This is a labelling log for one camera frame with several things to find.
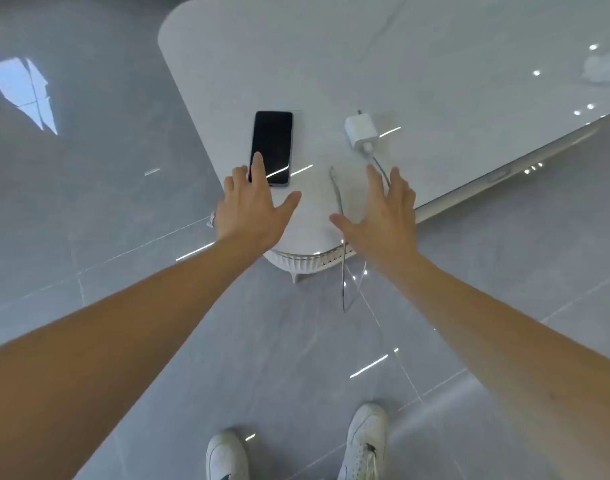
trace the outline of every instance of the right hand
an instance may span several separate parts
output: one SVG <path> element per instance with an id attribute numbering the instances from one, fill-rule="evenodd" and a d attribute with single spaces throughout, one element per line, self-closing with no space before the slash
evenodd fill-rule
<path id="1" fill-rule="evenodd" d="M 399 277 L 419 256 L 416 249 L 416 194 L 397 167 L 391 169 L 391 188 L 385 195 L 381 174 L 367 165 L 369 197 L 365 217 L 354 224 L 341 214 L 329 220 L 338 227 L 354 250 L 389 279 Z"/>

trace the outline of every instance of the forearm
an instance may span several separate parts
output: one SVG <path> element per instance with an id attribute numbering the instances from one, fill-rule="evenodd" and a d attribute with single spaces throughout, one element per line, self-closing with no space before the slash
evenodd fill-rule
<path id="1" fill-rule="evenodd" d="M 0 347 L 0 478 L 70 479 L 260 256 L 226 239 Z"/>
<path id="2" fill-rule="evenodd" d="M 392 279 L 562 473 L 610 478 L 609 359 L 423 257 Z"/>

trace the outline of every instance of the white sneaker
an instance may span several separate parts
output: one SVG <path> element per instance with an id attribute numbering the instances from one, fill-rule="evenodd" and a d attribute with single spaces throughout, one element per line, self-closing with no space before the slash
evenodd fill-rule
<path id="1" fill-rule="evenodd" d="M 221 431 L 207 445 L 207 480 L 249 480 L 245 448 L 234 433 Z"/>
<path id="2" fill-rule="evenodd" d="M 347 449 L 338 480 L 378 480 L 384 474 L 387 413 L 377 404 L 358 408 L 347 433 Z"/>

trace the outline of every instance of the finger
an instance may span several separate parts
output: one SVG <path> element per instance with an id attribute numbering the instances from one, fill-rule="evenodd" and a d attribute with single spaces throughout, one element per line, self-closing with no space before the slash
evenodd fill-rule
<path id="1" fill-rule="evenodd" d="M 408 185 L 407 182 L 403 180 L 403 177 L 400 176 L 400 170 L 397 166 L 392 167 L 389 172 L 389 182 L 391 187 L 389 188 L 388 197 L 396 201 L 403 201 Z"/>
<path id="2" fill-rule="evenodd" d="M 234 191 L 234 179 L 232 177 L 225 177 L 223 189 L 225 190 L 225 197 Z"/>
<path id="3" fill-rule="evenodd" d="M 332 214 L 329 220 L 335 225 L 345 236 L 348 241 L 352 241 L 354 235 L 355 224 L 342 214 Z"/>
<path id="4" fill-rule="evenodd" d="M 298 191 L 292 192 L 291 194 L 287 195 L 285 201 L 277 207 L 278 212 L 284 219 L 285 225 L 287 225 L 287 222 L 289 222 L 292 218 L 294 210 L 296 210 L 296 207 L 301 201 L 301 196 L 302 194 Z"/>
<path id="5" fill-rule="evenodd" d="M 252 183 L 257 185 L 268 185 L 265 174 L 265 163 L 263 162 L 263 156 L 260 152 L 254 153 L 254 158 L 252 159 Z"/>
<path id="6" fill-rule="evenodd" d="M 385 197 L 385 189 L 383 188 L 383 179 L 374 165 L 367 165 L 367 181 L 370 186 L 370 197 L 382 198 Z"/>
<path id="7" fill-rule="evenodd" d="M 245 185 L 247 182 L 247 167 L 237 166 L 231 173 L 232 179 L 234 180 L 234 188 Z"/>

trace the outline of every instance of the left hand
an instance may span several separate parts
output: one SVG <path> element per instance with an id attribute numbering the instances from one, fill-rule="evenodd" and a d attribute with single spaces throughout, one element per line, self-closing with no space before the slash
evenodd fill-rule
<path id="1" fill-rule="evenodd" d="M 252 183 L 247 181 L 247 167 L 236 167 L 225 178 L 225 197 L 216 208 L 218 240 L 236 237 L 258 248 L 261 254 L 280 240 L 294 209 L 301 200 L 300 192 L 292 192 L 274 207 L 263 156 L 256 152 L 252 162 Z"/>

